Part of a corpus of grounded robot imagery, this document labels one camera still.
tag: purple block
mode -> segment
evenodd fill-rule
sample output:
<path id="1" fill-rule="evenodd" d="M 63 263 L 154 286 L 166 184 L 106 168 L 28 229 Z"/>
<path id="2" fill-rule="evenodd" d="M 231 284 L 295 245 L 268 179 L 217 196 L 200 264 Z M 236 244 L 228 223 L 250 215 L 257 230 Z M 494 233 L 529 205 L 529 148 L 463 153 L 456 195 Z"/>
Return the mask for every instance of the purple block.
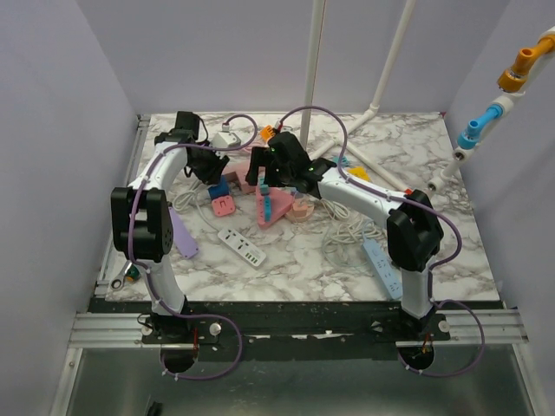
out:
<path id="1" fill-rule="evenodd" d="M 181 221 L 180 216 L 170 207 L 170 218 L 173 226 L 173 243 L 184 258 L 191 258 L 199 252 L 199 245 L 191 237 L 189 231 Z"/>

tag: blue power strip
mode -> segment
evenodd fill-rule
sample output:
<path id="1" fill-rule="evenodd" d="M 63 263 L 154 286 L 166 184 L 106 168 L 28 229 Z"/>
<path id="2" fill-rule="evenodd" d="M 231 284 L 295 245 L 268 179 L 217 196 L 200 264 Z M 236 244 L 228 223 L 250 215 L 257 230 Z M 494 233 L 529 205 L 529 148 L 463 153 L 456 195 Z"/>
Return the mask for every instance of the blue power strip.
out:
<path id="1" fill-rule="evenodd" d="M 264 196 L 264 221 L 267 223 L 271 220 L 271 199 L 270 195 Z"/>
<path id="2" fill-rule="evenodd" d="M 395 271 L 389 265 L 388 258 L 382 250 L 382 247 L 374 238 L 364 239 L 362 248 L 370 261 L 370 266 L 374 274 L 380 278 L 385 289 L 388 291 L 389 298 L 396 301 L 402 298 L 401 282 L 395 275 Z"/>

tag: pink toy piece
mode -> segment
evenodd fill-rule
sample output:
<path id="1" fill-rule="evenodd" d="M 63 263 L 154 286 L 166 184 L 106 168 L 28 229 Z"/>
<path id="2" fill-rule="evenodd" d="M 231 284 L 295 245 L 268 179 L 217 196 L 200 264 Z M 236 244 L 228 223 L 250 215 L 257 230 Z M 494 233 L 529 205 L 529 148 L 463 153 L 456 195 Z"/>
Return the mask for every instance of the pink toy piece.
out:
<path id="1" fill-rule="evenodd" d="M 225 215 L 235 212 L 235 203 L 231 195 L 216 198 L 212 201 L 212 208 L 216 217 L 224 217 Z"/>
<path id="2" fill-rule="evenodd" d="M 242 193 L 253 193 L 256 189 L 256 186 L 251 186 L 246 183 L 245 176 L 246 173 L 249 172 L 249 165 L 250 161 L 246 160 L 245 162 L 234 163 L 232 165 L 228 165 L 224 168 L 222 172 L 222 176 L 228 182 L 238 182 L 239 188 L 241 189 Z"/>
<path id="3" fill-rule="evenodd" d="M 310 218 L 314 211 L 313 204 L 299 204 L 294 202 L 291 209 L 285 214 L 285 217 L 292 223 L 303 223 Z"/>
<path id="4" fill-rule="evenodd" d="M 266 230 L 278 221 L 293 205 L 294 198 L 288 192 L 270 188 L 271 217 L 270 221 L 264 221 L 264 196 L 260 193 L 258 186 L 256 187 L 256 193 L 258 226 L 261 230 Z"/>

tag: white wall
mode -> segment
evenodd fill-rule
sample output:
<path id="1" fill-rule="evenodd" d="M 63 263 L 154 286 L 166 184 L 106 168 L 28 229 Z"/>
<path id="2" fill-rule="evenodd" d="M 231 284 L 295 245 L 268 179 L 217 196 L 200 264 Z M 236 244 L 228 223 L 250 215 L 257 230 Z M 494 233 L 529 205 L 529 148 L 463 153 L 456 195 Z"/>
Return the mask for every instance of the white wall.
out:
<path id="1" fill-rule="evenodd" d="M 138 113 L 302 103 L 311 0 L 77 0 Z M 419 0 L 384 111 L 444 111 L 508 0 Z M 363 111 L 404 0 L 327 2 L 315 102 Z"/>
<path id="2" fill-rule="evenodd" d="M 0 403 L 48 414 L 137 119 L 73 0 L 0 3 Z"/>
<path id="3" fill-rule="evenodd" d="M 500 94 L 497 78 L 520 48 L 555 26 L 555 3 L 512 0 L 447 112 L 453 140 Z M 555 411 L 555 61 L 463 169 L 501 295 L 517 305 Z"/>

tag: power strip socket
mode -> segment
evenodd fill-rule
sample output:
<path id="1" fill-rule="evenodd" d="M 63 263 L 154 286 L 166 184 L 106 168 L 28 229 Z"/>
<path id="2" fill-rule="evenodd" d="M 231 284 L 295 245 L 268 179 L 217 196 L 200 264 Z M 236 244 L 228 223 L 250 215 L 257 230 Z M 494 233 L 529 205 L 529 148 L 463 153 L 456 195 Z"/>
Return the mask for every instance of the power strip socket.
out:
<path id="1" fill-rule="evenodd" d="M 374 271 L 374 276 L 379 277 L 390 299 L 394 301 L 402 298 L 402 285 L 399 278 L 389 265 L 388 258 L 382 247 L 374 238 L 365 239 L 362 248 L 368 256 L 369 264 Z"/>
<path id="2" fill-rule="evenodd" d="M 232 228 L 221 230 L 218 233 L 218 238 L 255 269 L 260 267 L 260 264 L 266 259 L 266 254 L 263 251 Z"/>

